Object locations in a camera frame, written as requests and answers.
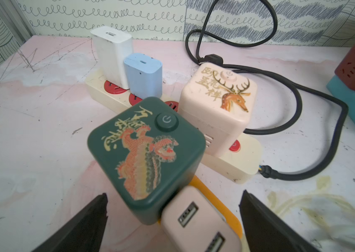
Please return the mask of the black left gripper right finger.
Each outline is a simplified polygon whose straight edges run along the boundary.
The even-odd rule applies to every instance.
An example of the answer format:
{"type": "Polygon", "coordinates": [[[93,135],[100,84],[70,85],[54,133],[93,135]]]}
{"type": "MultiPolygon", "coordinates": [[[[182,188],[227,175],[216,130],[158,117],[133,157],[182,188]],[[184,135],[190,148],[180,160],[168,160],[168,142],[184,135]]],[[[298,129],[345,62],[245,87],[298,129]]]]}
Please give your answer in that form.
{"type": "Polygon", "coordinates": [[[242,194],[239,209],[251,252],[318,251],[246,190],[242,194]]]}

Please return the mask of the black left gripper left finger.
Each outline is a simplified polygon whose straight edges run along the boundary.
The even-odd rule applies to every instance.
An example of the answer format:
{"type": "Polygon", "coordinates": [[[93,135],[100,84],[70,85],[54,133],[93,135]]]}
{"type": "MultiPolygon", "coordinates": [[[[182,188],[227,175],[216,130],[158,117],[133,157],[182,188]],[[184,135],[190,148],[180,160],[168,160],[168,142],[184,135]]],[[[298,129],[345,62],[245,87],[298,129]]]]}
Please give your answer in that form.
{"type": "Polygon", "coordinates": [[[107,223],[108,198],[105,193],[95,197],[35,252],[98,252],[107,223]]]}

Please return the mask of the pink dual USB charger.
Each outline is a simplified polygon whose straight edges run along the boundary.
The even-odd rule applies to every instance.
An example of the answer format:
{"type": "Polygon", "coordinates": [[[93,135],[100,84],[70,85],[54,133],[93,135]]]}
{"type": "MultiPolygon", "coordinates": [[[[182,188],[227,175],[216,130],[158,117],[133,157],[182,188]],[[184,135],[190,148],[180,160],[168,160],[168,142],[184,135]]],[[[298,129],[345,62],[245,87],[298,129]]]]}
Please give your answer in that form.
{"type": "Polygon", "coordinates": [[[241,252],[238,235],[195,187],[186,186],[169,202],[161,225],[179,252],[241,252]]]}

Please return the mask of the orange power strip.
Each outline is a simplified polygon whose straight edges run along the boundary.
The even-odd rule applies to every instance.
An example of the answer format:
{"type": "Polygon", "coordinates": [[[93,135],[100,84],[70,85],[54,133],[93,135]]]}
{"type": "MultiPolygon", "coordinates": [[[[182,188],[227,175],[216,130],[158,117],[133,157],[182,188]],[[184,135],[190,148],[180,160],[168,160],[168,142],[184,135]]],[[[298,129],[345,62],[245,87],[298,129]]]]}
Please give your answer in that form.
{"type": "Polygon", "coordinates": [[[238,235],[240,239],[243,238],[242,225],[239,219],[226,207],[222,201],[196,176],[194,175],[192,181],[189,184],[197,188],[208,201],[218,210],[221,216],[231,229],[238,235]]]}

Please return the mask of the green dragon cube socket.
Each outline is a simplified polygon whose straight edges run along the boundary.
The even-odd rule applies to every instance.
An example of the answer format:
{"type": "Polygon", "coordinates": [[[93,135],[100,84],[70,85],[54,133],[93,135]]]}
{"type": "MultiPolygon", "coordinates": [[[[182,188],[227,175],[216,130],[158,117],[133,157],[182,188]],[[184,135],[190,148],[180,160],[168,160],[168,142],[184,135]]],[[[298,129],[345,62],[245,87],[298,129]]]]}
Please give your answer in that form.
{"type": "Polygon", "coordinates": [[[148,97],[95,128],[88,149],[133,215],[156,223],[193,179],[204,135],[157,97],[148,97]]]}

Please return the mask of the pink deer cube socket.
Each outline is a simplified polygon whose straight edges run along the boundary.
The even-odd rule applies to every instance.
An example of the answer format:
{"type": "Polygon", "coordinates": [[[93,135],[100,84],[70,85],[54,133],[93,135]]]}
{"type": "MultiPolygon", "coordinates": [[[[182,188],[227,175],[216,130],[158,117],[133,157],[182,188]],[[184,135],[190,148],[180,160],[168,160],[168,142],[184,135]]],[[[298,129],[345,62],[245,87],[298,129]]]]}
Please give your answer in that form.
{"type": "Polygon", "coordinates": [[[247,128],[257,89],[245,76],[203,63],[182,89],[178,113],[204,135],[205,152],[220,157],[247,128]]]}

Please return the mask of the light blue USB charger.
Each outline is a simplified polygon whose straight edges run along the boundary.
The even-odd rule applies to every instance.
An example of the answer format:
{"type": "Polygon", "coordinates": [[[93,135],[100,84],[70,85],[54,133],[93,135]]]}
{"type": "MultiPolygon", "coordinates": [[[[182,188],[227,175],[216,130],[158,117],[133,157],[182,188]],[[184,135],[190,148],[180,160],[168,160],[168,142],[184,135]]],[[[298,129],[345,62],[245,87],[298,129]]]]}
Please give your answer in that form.
{"type": "Polygon", "coordinates": [[[130,92],[141,98],[161,98],[162,67],[161,61],[141,53],[129,55],[124,67],[130,92]]]}

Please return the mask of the white USB charger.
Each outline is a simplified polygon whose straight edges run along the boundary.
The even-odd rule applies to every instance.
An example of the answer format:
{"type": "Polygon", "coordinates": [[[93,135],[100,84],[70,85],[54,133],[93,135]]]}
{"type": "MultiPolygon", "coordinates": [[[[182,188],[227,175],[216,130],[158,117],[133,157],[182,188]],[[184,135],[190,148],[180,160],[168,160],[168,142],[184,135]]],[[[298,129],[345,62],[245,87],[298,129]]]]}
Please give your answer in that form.
{"type": "Polygon", "coordinates": [[[132,36],[109,26],[95,28],[90,33],[106,80],[128,90],[124,60],[133,54],[132,36]]]}

